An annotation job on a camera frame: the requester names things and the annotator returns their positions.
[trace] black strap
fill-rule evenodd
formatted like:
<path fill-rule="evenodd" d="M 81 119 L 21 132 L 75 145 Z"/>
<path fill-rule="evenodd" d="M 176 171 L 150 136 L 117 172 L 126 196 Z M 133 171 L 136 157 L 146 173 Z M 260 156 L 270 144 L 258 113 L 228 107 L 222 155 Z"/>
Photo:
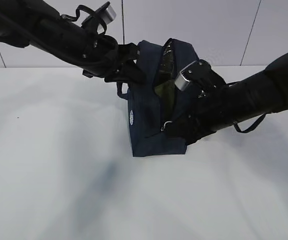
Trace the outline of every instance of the black strap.
<path fill-rule="evenodd" d="M 239 128 L 239 126 L 238 126 L 238 124 L 236 123 L 236 124 L 234 124 L 234 127 L 235 127 L 235 129 L 236 129 L 236 131 L 238 131 L 239 133 L 241 133 L 241 134 L 247 134 L 247 133 L 249 133 L 249 132 L 251 132 L 251 131 L 254 131 L 257 127 L 258 127 L 258 125 L 264 120 L 264 118 L 266 117 L 266 113 L 265 114 L 263 114 L 262 116 L 260 116 L 248 129 L 246 129 L 246 130 L 244 130 L 244 131 L 242 131 L 240 128 Z"/>
<path fill-rule="evenodd" d="M 107 25 L 104 22 L 104 20 L 94 10 L 90 9 L 87 6 L 79 5 L 78 8 L 76 9 L 76 16 L 69 16 L 69 15 L 63 14 L 62 18 L 69 21 L 69 22 L 76 22 L 80 17 L 80 11 L 86 12 L 89 15 L 91 15 L 92 17 L 94 17 L 104 29 L 104 32 L 102 32 L 100 35 L 106 34 Z"/>
<path fill-rule="evenodd" d="M 122 82 L 118 82 L 117 83 L 117 95 L 121 99 L 128 100 L 128 94 L 127 93 L 123 93 L 123 83 Z"/>
<path fill-rule="evenodd" d="M 239 83 L 239 81 L 230 82 L 230 83 L 227 83 L 226 85 L 232 86 L 232 85 L 237 84 L 237 83 Z"/>

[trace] navy blue bag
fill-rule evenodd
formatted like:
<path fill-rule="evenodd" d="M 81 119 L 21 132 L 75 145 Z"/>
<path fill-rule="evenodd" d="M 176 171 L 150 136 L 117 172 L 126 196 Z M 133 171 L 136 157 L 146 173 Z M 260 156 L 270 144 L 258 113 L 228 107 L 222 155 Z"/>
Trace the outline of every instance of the navy blue bag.
<path fill-rule="evenodd" d="M 167 138 L 163 127 L 178 118 L 201 90 L 192 85 L 178 90 L 174 79 L 181 69 L 199 60 L 189 43 L 170 39 L 165 46 L 147 41 L 139 43 L 137 66 L 146 73 L 144 85 L 129 84 L 127 93 L 117 84 L 118 96 L 128 101 L 129 132 L 134 157 L 183 155 L 183 138 Z"/>

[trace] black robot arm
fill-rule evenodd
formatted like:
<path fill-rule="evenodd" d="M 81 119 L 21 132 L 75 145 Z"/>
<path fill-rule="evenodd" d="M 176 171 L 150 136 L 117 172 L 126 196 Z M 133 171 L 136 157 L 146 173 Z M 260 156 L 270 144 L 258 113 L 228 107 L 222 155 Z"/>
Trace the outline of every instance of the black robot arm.
<path fill-rule="evenodd" d="M 229 84 L 213 74 L 206 61 L 200 60 L 183 69 L 175 84 L 181 91 L 197 84 L 202 94 L 188 111 L 167 124 L 164 131 L 168 137 L 184 138 L 190 145 L 229 126 L 239 133 L 249 133 L 267 114 L 288 110 L 288 53 L 265 70 Z M 239 128 L 238 123 L 260 115 L 247 130 Z"/>
<path fill-rule="evenodd" d="M 89 16 L 78 26 L 73 22 L 80 11 Z M 0 42 L 18 48 L 33 45 L 81 67 L 90 78 L 143 83 L 145 75 L 134 63 L 138 47 L 133 43 L 118 45 L 105 34 L 115 16 L 109 2 L 96 11 L 80 5 L 76 16 L 68 16 L 60 15 L 43 0 L 0 0 Z"/>

